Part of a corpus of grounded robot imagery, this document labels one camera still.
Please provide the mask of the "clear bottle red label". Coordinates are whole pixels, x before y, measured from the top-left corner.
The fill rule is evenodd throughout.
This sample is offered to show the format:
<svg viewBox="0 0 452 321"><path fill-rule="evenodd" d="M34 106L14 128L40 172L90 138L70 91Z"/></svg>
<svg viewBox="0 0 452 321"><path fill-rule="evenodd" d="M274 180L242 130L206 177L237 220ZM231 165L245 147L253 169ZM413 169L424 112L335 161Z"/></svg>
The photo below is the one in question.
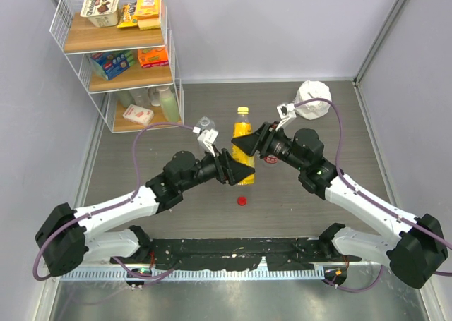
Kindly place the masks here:
<svg viewBox="0 0 452 321"><path fill-rule="evenodd" d="M268 155L263 158L263 161L266 166L276 166L278 163L278 158L273 155Z"/></svg>

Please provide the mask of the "clear bottle blue white label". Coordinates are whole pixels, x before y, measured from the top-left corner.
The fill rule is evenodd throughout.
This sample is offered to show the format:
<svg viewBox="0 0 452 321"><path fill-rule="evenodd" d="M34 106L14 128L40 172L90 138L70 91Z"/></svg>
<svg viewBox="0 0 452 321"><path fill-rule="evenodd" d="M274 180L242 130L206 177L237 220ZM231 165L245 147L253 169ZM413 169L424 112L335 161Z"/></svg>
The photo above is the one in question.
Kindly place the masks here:
<svg viewBox="0 0 452 321"><path fill-rule="evenodd" d="M215 122L212 119L208 118L207 116L203 116L202 118L200 118L198 120L196 127L199 128L199 130L200 130L198 137L197 137L198 148L200 150L201 155L204 156L206 150L203 147L204 146L203 140L200 140L201 139L200 137L202 136L204 131L209 131L209 132L211 130L216 131ZM208 143L211 143L213 145L216 141L217 136L218 136L218 132L216 133L216 135L208 134L208 139L207 139Z"/></svg>

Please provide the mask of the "yellow juice bottle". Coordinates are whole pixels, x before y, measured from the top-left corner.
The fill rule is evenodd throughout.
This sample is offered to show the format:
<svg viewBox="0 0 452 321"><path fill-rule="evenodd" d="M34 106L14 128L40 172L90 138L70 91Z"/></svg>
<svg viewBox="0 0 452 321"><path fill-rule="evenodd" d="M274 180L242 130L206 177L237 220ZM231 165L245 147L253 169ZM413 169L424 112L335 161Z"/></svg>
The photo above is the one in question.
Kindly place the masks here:
<svg viewBox="0 0 452 321"><path fill-rule="evenodd" d="M252 133L251 123L249 122L249 108L248 107L238 107L237 108L238 118L234 123L233 138L242 137L243 135L248 135ZM232 158L235 161L241 162L247 166L255 167L254 157L249 157L243 151L241 151L237 146L232 146ZM255 175L247 176L243 181L239 183L241 186L249 186L255 183Z"/></svg>

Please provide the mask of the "red bottle cap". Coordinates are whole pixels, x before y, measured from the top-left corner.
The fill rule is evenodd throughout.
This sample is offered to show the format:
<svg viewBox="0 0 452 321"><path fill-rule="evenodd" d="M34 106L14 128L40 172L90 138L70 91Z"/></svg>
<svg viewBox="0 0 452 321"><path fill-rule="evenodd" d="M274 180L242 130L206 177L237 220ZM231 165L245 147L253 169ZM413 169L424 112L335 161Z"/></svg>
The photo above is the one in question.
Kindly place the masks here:
<svg viewBox="0 0 452 321"><path fill-rule="evenodd" d="M237 198L237 204L239 206L245 206L247 204L247 200L244 196L240 196Z"/></svg>

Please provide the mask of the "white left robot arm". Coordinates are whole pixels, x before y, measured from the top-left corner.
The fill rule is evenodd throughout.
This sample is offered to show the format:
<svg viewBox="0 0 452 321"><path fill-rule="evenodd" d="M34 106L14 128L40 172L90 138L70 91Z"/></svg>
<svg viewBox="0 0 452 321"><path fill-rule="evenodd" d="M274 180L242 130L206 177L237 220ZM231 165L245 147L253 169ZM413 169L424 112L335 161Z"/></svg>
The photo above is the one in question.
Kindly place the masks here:
<svg viewBox="0 0 452 321"><path fill-rule="evenodd" d="M121 224L173 208L182 193L215 179L231 186L253 175L252 166L242 164L223 149L198 160L181 151L164 166L162 173L134 192L89 207L56 206L35 235L39 246L36 260L43 260L52 277L74 270L88 254L88 241Z"/></svg>

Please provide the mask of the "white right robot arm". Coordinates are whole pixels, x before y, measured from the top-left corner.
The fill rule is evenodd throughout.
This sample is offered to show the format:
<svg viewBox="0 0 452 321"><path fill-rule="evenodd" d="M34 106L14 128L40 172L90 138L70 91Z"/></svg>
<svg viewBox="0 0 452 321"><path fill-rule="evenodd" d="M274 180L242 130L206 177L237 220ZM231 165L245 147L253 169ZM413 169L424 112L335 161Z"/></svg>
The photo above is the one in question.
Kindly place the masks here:
<svg viewBox="0 0 452 321"><path fill-rule="evenodd" d="M359 186L323 156L324 144L316 131L302 128L289 138L274 123L264 123L253 133L233 138L232 144L249 156L271 155L297 169L306 191L347 210L377 231L371 235L342 224L330 226L319 243L325 260L351 255L377 262L414 289L422 288L447 260L437 218L430 214L418 217Z"/></svg>

